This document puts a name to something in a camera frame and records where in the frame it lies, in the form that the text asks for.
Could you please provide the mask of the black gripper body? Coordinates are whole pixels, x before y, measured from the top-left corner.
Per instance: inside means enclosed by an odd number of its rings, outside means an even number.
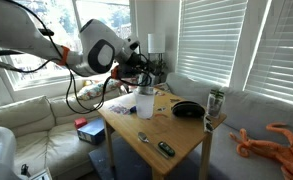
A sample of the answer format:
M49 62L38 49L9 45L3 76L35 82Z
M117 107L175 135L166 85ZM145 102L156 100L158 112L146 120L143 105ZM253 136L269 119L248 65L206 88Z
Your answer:
M141 73L153 71L153 64L143 54L133 54L126 62L120 63L116 70L116 78L132 78Z

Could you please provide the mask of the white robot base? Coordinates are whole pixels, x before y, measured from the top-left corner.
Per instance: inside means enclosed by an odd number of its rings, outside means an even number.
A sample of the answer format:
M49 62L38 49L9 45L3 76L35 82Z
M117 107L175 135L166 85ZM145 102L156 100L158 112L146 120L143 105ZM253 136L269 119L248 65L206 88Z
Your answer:
M0 127L0 180L19 180L14 172L16 140L13 132Z

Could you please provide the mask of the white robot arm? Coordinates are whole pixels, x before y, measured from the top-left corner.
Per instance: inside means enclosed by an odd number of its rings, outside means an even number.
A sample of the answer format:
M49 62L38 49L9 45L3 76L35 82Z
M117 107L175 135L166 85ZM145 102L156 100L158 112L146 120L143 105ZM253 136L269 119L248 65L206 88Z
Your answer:
M80 52L55 43L47 27L35 25L38 20L27 7L13 0L0 0L0 47L51 60L82 77L111 72L114 79L121 79L154 70L135 52L140 45L136 37L122 39L97 19L80 29Z

